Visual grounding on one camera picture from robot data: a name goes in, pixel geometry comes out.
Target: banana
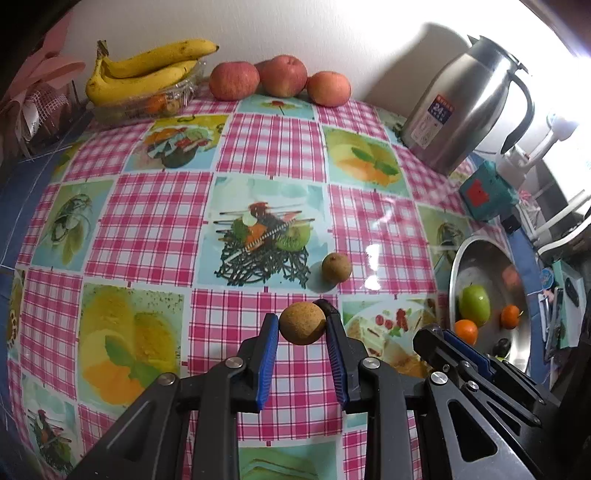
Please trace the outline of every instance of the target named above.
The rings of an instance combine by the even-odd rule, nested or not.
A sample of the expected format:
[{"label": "banana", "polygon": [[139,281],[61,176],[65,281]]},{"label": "banana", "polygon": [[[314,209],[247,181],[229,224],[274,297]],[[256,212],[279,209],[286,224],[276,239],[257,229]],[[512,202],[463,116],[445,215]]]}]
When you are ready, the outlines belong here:
[{"label": "banana", "polygon": [[209,40],[192,38],[169,43],[140,53],[127,60],[113,61],[105,57],[103,62],[110,77],[125,79],[145,75],[172,63],[197,60],[205,55],[217,52],[218,49],[219,46]]},{"label": "banana", "polygon": [[197,63],[196,60],[180,61],[143,77],[106,80],[101,75],[105,59],[104,56],[97,56],[95,69],[86,82],[86,96],[96,106],[157,92],[177,83]]}]

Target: blue gripper pad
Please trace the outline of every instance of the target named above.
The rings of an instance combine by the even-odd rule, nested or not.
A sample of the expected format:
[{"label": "blue gripper pad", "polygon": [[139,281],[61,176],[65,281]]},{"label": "blue gripper pad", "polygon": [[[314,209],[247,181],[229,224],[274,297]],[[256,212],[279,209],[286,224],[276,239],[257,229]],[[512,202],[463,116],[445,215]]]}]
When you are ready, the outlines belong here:
[{"label": "blue gripper pad", "polygon": [[336,398],[341,406],[344,407],[349,402],[349,395],[347,394],[347,373],[337,344],[335,326],[328,319],[326,322],[326,348],[329,353],[330,369],[333,374]]},{"label": "blue gripper pad", "polygon": [[261,365],[258,371],[259,381],[256,391],[256,406],[259,411],[263,409],[269,399],[269,390],[271,389],[271,378],[273,376],[273,367],[275,366],[275,357],[277,356],[277,343],[279,342],[279,319],[273,313],[267,313],[263,321],[263,327],[269,322],[271,324],[267,334],[267,342],[264,346],[264,353]]},{"label": "blue gripper pad", "polygon": [[476,365],[478,373],[481,374],[488,381],[492,379],[491,364],[481,353],[477,352],[474,348],[468,345],[464,340],[459,338],[453,332],[449,330],[443,331],[443,339],[454,347],[458,352],[464,354],[464,356],[473,364]]}]

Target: kettle handle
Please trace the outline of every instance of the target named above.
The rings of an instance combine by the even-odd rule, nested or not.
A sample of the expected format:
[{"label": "kettle handle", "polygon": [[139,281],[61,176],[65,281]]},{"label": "kettle handle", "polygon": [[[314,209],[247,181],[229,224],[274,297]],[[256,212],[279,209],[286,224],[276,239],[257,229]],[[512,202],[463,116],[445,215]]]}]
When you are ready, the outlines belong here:
[{"label": "kettle handle", "polygon": [[525,100],[527,101],[527,111],[525,112],[525,116],[523,120],[517,125],[515,130],[513,130],[507,138],[505,139],[505,143],[501,148],[501,155],[506,153],[511,147],[513,147],[517,141],[523,137],[525,131],[530,127],[532,120],[534,119],[535,115],[535,105],[534,101],[531,99],[530,91],[515,73],[508,72],[509,78],[517,84],[517,86],[521,89],[523,94],[525,95]]}]

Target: white wall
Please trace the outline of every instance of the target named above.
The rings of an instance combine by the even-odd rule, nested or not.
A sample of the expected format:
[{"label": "white wall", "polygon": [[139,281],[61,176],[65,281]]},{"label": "white wall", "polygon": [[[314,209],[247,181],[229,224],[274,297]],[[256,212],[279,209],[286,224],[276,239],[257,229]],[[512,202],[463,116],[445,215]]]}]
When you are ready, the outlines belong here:
[{"label": "white wall", "polygon": [[[205,37],[220,44],[207,58],[209,69],[221,61],[293,54],[310,74],[344,73],[355,98],[408,115],[438,70],[467,49],[466,34],[491,38],[529,68],[531,76],[519,76],[537,114],[519,144],[530,151],[548,130],[545,117],[571,55],[519,0],[82,0],[63,53],[86,62],[78,81],[83,90],[98,39],[107,40],[112,58],[123,59]],[[480,148],[500,149],[524,113],[525,99],[512,86]]]}]

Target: apple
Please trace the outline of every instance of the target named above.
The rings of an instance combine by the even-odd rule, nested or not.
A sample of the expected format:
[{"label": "apple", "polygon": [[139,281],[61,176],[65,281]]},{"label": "apple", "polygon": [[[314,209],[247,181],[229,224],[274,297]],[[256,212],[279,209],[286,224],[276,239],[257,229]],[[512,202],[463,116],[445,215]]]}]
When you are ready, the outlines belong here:
[{"label": "apple", "polygon": [[304,89],[308,81],[306,66],[291,55],[279,55],[257,66],[263,88],[273,97],[293,97]]},{"label": "apple", "polygon": [[306,89],[312,101],[321,106],[341,106],[351,97],[351,84],[337,72],[315,73],[308,79]]},{"label": "apple", "polygon": [[462,290],[459,299],[462,318],[483,326],[491,316],[491,301],[482,285],[470,285]]},{"label": "apple", "polygon": [[242,100],[255,93],[259,73],[247,61],[227,61],[217,65],[209,76],[209,89],[218,100]]}]

